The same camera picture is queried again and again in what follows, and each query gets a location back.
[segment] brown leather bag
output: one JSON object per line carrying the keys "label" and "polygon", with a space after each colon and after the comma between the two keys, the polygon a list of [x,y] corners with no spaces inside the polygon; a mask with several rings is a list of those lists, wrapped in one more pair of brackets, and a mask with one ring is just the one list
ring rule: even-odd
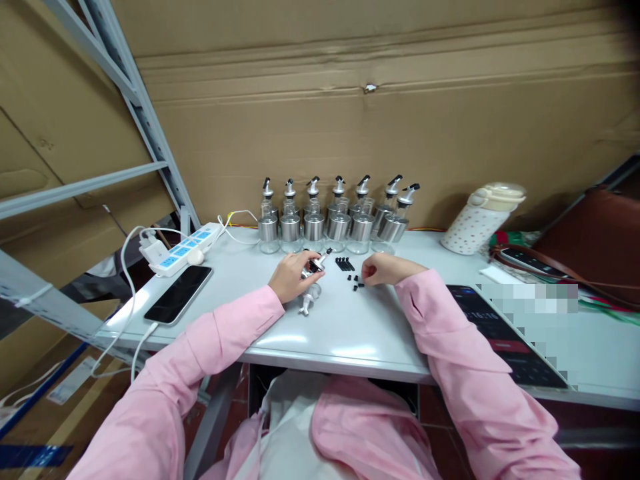
{"label": "brown leather bag", "polygon": [[522,251],[620,306],[640,311],[640,201],[600,185],[588,190],[532,249],[494,246],[493,258],[526,271],[500,256],[505,248]]}

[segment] pink sleeve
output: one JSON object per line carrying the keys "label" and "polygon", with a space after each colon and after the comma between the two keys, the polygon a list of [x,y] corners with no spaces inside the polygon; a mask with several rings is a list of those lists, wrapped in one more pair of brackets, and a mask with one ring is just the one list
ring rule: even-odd
{"label": "pink sleeve", "polygon": [[198,318],[147,360],[68,478],[181,479],[182,419],[200,380],[235,362],[282,314],[276,294],[263,287]]}
{"label": "pink sleeve", "polygon": [[513,382],[509,366],[467,320],[437,272],[409,277],[395,289],[476,477],[579,479],[580,468],[553,440],[554,418]]}

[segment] person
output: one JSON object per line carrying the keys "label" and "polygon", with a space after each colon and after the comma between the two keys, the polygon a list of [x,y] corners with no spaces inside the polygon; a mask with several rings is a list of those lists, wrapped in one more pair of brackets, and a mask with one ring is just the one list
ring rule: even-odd
{"label": "person", "polygon": [[[323,275],[315,252],[287,255],[269,284],[204,314],[147,360],[68,478],[181,479],[183,419],[200,380],[222,372]],[[478,479],[578,479],[554,442],[554,418],[514,384],[437,272],[376,253],[369,287],[394,285],[418,349],[428,355]],[[368,380],[288,370],[203,479],[438,479],[429,440],[406,404]]]}

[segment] pink jacket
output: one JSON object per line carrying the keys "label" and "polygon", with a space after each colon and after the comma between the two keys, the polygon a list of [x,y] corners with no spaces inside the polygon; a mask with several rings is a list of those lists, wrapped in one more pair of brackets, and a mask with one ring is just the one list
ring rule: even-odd
{"label": "pink jacket", "polygon": [[[467,321],[438,274],[414,275],[395,289],[476,477],[578,479],[578,465],[553,440],[554,418],[514,384],[507,364]],[[68,478],[181,479],[182,420],[200,380],[230,366],[283,313],[274,292],[263,287],[196,320],[147,361]],[[204,479],[236,474],[259,420],[256,414],[240,426],[224,460]],[[326,458],[349,465],[362,479],[439,478],[424,430],[406,407],[365,379],[332,378],[314,410],[311,437]]]}

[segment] left hand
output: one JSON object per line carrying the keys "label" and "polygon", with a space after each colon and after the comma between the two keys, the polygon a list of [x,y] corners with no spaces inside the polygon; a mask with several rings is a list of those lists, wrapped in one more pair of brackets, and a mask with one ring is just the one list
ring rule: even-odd
{"label": "left hand", "polygon": [[301,278],[302,269],[309,260],[316,258],[320,258],[318,252],[305,250],[298,255],[289,253],[278,264],[271,280],[269,280],[269,286],[281,303],[293,300],[324,276],[325,273],[321,271],[314,273],[308,279],[302,280]]}

